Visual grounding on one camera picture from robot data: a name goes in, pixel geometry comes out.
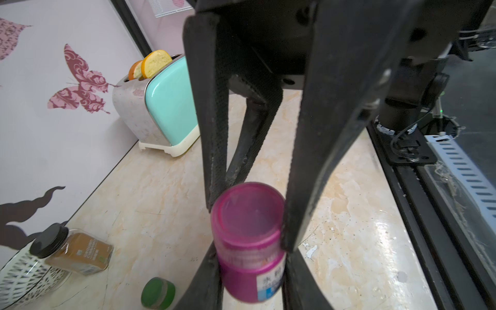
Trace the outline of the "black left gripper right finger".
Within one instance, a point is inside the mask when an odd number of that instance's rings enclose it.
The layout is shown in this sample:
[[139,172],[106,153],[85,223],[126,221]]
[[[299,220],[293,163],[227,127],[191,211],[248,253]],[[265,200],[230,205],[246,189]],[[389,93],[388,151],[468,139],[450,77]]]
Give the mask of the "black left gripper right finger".
[[282,301],[284,310],[334,310],[298,249],[286,257]]

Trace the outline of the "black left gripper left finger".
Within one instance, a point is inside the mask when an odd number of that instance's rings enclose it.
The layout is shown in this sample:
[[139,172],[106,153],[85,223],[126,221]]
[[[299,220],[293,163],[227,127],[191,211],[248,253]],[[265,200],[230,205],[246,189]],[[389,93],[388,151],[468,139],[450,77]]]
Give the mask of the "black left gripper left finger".
[[212,243],[189,287],[174,309],[221,310],[224,287],[216,248]]

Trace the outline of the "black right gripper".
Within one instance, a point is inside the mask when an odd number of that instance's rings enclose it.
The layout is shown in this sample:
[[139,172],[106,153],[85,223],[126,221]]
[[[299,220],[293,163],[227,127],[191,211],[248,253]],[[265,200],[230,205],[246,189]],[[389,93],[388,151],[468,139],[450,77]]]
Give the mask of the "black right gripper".
[[[404,52],[417,63],[433,59],[459,31],[479,27],[490,5],[196,1],[197,14],[185,22],[183,43],[207,209],[226,189],[245,181],[260,152],[283,99],[274,74],[301,77],[307,58],[282,232],[282,248],[295,251],[331,173],[376,115]],[[232,160],[227,159],[230,92],[246,99]]]

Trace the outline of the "magenta paint jar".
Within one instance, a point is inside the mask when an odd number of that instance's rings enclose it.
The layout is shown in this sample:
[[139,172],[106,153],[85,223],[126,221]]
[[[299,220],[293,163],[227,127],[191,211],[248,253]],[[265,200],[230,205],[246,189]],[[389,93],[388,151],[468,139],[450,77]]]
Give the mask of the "magenta paint jar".
[[281,286],[284,205],[275,188],[258,182],[229,188],[213,205],[211,228],[222,284],[241,302],[265,302]]

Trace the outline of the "brown spice jar black lid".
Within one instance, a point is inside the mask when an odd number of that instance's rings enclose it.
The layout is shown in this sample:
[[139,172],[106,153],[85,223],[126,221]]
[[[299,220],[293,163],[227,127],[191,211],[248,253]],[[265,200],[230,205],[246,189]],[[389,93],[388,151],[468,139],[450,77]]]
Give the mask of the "brown spice jar black lid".
[[54,223],[31,244],[31,255],[49,266],[84,276],[107,269],[114,246],[80,229]]

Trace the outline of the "yellow toast slice front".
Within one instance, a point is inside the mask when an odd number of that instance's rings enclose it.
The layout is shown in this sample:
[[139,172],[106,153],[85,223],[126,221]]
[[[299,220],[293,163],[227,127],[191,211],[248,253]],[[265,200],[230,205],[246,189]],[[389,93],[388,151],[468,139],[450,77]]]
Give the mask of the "yellow toast slice front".
[[172,57],[165,50],[155,50],[142,61],[142,76],[151,78],[172,61]]

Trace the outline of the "mint green Belinee toaster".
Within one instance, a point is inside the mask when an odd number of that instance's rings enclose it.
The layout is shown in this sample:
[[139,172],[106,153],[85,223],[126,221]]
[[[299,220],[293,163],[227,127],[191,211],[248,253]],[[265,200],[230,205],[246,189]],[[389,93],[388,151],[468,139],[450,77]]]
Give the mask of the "mint green Belinee toaster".
[[124,77],[112,92],[112,103],[141,150],[162,150],[175,158],[187,152],[200,130],[186,57],[172,59],[152,78]]

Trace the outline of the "orange toast slice back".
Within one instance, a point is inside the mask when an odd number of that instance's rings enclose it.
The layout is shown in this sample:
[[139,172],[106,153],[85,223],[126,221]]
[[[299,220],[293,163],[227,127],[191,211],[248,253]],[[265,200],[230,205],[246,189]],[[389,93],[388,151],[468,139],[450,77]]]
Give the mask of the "orange toast slice back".
[[140,79],[142,77],[142,60],[135,62],[128,73],[128,80]]

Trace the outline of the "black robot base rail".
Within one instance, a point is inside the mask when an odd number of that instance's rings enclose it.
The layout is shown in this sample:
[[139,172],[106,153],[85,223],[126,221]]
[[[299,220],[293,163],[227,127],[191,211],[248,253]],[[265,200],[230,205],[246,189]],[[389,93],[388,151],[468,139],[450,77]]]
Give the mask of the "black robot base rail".
[[367,131],[437,308],[495,309],[495,285],[471,248],[463,248],[465,236],[450,227],[450,212],[426,169],[390,165],[373,125]]

